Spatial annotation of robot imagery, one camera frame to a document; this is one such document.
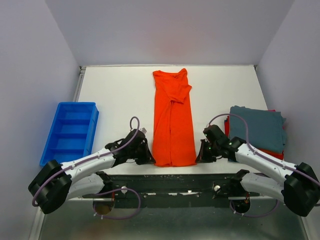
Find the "orange t shirt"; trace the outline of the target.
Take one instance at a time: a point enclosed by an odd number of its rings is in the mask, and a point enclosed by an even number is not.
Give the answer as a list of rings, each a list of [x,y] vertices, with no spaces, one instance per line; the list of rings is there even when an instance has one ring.
[[[158,167],[196,164],[190,101],[192,86],[185,68],[179,72],[153,72],[155,83],[152,155]]]

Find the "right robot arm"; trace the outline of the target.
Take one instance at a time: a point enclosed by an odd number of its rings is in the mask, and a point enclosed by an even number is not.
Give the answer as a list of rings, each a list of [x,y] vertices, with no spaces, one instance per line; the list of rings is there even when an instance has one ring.
[[[284,203],[294,214],[307,217],[320,200],[320,182],[312,167],[294,164],[263,153],[239,137],[229,139],[217,125],[208,125],[202,148],[213,158],[223,157],[254,168],[239,170],[230,179],[227,193],[239,197],[257,193]]]

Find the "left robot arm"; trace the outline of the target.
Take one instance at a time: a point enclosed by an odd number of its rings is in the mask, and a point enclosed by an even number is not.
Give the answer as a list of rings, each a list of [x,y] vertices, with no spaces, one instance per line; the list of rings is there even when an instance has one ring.
[[[148,148],[146,132],[145,128],[133,129],[125,138],[77,160],[47,162],[28,186],[33,197],[32,206],[50,214],[68,199],[84,195],[107,197],[111,185],[104,181],[102,170],[122,165],[127,160],[135,160],[138,165],[155,161]]]

